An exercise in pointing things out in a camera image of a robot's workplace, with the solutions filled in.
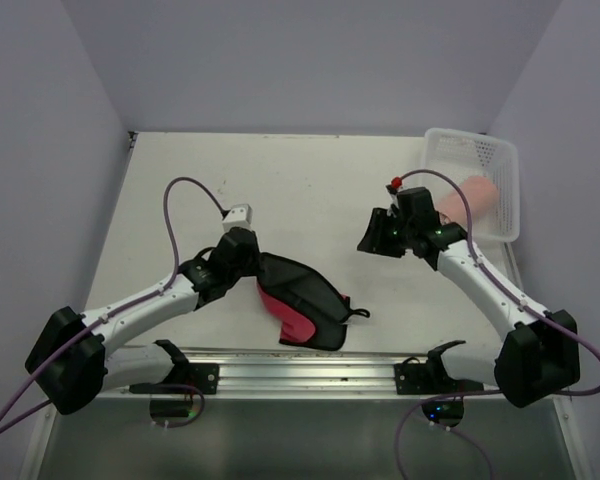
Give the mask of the pink towel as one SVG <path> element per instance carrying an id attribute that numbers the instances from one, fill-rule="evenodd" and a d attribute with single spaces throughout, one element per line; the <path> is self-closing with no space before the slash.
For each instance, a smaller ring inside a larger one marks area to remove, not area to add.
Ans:
<path id="1" fill-rule="evenodd" d="M 459 185 L 466 198 L 473 221 L 487 214 L 499 199 L 496 185 L 485 177 L 471 176 Z M 458 223 L 467 226 L 467 214 L 460 194 L 453 189 L 436 202 L 442 224 Z"/>

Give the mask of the black cloth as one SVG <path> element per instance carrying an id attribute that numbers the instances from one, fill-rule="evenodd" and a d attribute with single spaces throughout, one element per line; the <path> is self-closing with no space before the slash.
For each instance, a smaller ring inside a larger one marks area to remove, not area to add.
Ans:
<path id="1" fill-rule="evenodd" d="M 256 281 L 264 308 L 280 322 L 283 345 L 337 351 L 345 343 L 348 320 L 370 316 L 352 307 L 350 297 L 320 272 L 286 257 L 262 253 Z"/>

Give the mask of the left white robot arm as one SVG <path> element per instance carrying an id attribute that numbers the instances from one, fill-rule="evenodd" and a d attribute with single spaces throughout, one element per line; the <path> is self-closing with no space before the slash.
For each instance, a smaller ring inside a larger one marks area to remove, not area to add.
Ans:
<path id="1" fill-rule="evenodd" d="M 184 262 L 151 288 L 83 313 L 63 307 L 47 321 L 25 368 L 63 415 L 81 410 L 111 389 L 177 392 L 187 383 L 189 367 L 176 345 L 157 340 L 129 349 L 127 343 L 221 299 L 241 278 L 257 273 L 259 256 L 256 234 L 233 227 L 208 255 Z"/>

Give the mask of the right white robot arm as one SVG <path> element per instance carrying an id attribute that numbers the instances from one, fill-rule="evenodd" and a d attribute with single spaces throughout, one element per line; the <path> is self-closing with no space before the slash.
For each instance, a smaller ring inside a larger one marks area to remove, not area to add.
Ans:
<path id="1" fill-rule="evenodd" d="M 442 224 L 424 187 L 388 189 L 389 208 L 373 209 L 359 251 L 392 258 L 412 252 L 454 283 L 500 337 L 497 348 L 454 340 L 427 354 L 421 371 L 437 392 L 460 381 L 493 386 L 522 408 L 580 379 L 577 325 L 566 311 L 548 311 L 491 263 L 456 223 Z"/>

